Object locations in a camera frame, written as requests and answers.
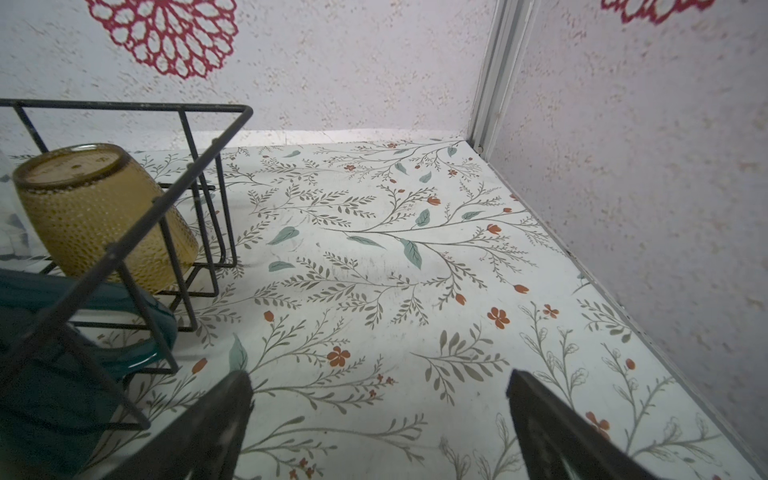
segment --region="white floral surface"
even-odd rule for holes
[[[188,160],[134,156],[157,178]],[[465,142],[223,158],[240,265],[220,272],[218,298],[194,300],[181,371],[131,383],[152,430],[106,434],[82,478],[232,369],[250,374],[255,401],[238,478],[525,478],[513,368],[660,477],[758,478]]]

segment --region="dish rack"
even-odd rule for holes
[[[219,285],[216,278],[216,271],[220,268],[233,268],[237,265],[237,252],[235,250],[235,236],[232,230],[230,219],[230,209],[227,203],[227,190],[224,183],[224,175],[221,161],[221,151],[232,139],[232,137],[242,128],[243,125],[253,115],[253,109],[247,105],[236,104],[170,104],[170,103],[131,103],[131,102],[110,102],[110,101],[54,101],[54,100],[21,100],[21,99],[0,99],[0,107],[12,108],[18,116],[21,123],[25,126],[32,140],[37,145],[41,153],[48,151],[40,133],[31,122],[27,115],[26,108],[56,108],[65,110],[102,110],[102,111],[158,111],[158,112],[176,112],[178,113],[181,127],[184,130],[184,136],[187,139],[187,146],[190,150],[192,162],[187,165],[187,170],[176,179],[172,184],[160,183],[165,189],[165,193],[155,199],[152,207],[122,236],[120,240],[105,247],[104,256],[83,276],[73,284],[71,289],[49,309],[41,310],[37,313],[37,326],[30,332],[27,332],[15,345],[13,345],[6,355],[2,358],[2,367],[0,368],[0,396],[8,389],[12,388],[13,380],[20,374],[24,366],[32,361],[33,356],[48,342],[58,342],[68,353],[72,354],[90,374],[99,382],[101,387],[111,395],[126,409],[136,422],[110,423],[104,427],[107,429],[124,430],[145,430],[149,429],[151,422],[149,418],[134,404],[125,394],[125,389],[130,383],[135,373],[153,373],[153,374],[175,374],[179,370],[179,365],[173,357],[170,348],[165,343],[160,334],[157,325],[147,313],[148,308],[139,289],[125,266],[124,260],[127,255],[141,242],[147,233],[159,225],[164,238],[165,246],[170,257],[171,266],[176,277],[177,290],[162,290],[157,295],[173,296],[169,308],[174,311],[180,304],[184,304],[189,318],[189,325],[179,326],[179,332],[194,332],[197,330],[197,318],[192,308],[191,297],[206,296],[215,297],[219,295]],[[228,113],[238,114],[237,118],[221,133],[221,135],[211,142],[211,145],[202,153],[198,154],[197,145],[192,136],[187,113]],[[208,165],[214,162],[218,185],[209,184],[204,171]],[[227,245],[224,235],[217,218],[217,211],[214,206],[214,197],[212,192],[219,190],[218,198],[221,204],[221,213],[224,218],[224,226],[229,243],[229,256],[227,255]],[[202,239],[205,261],[195,262],[187,274],[181,271],[178,256],[176,254],[173,242],[170,238],[166,212],[179,200],[185,191],[191,190],[194,199],[194,209],[198,231]],[[205,225],[204,208],[208,209],[209,218],[214,238],[209,239]],[[211,240],[217,242],[220,251],[220,258],[214,261],[214,255],[211,249]],[[40,272],[48,274],[56,267],[52,261]],[[207,270],[210,274],[210,291],[189,291],[192,282],[201,270]],[[83,346],[75,341],[74,333],[67,327],[69,319],[86,304],[88,297],[94,290],[102,284],[113,272],[120,276],[137,310],[141,313],[144,325],[125,324],[125,323],[104,323],[104,322],[84,322],[73,321],[70,325],[76,327],[97,327],[111,329],[140,329],[149,330],[158,344],[158,349],[163,358],[167,361],[167,368],[144,367],[141,370],[126,377],[123,385],[116,383],[106,370],[100,366]]]

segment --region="amber textured glass cup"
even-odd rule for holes
[[[51,258],[68,276],[80,276],[104,255],[163,194],[125,150],[86,144],[39,155],[13,173],[13,181]],[[197,258],[197,240],[176,208],[167,214],[182,271]],[[176,281],[160,227],[155,226],[125,260],[142,288],[156,293]],[[109,281],[119,281],[117,274]]]

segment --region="wall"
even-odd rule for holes
[[[656,3],[544,0],[491,162],[768,457],[768,2]]]
[[[6,0],[0,96],[245,103],[255,110],[247,128],[256,131],[463,135],[494,7],[494,0]],[[15,126],[8,112],[0,115],[0,131]],[[174,121],[38,119],[48,134],[112,135],[124,128],[152,135]],[[3,135],[3,143],[21,138]]]

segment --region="red doily pattern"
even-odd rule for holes
[[[603,10],[621,13],[621,22],[629,23],[636,18],[646,18],[659,25],[673,13],[684,12],[691,7],[704,10],[712,6],[715,0],[601,0]]]
[[[234,0],[85,0],[112,41],[163,75],[205,77],[237,35]]]

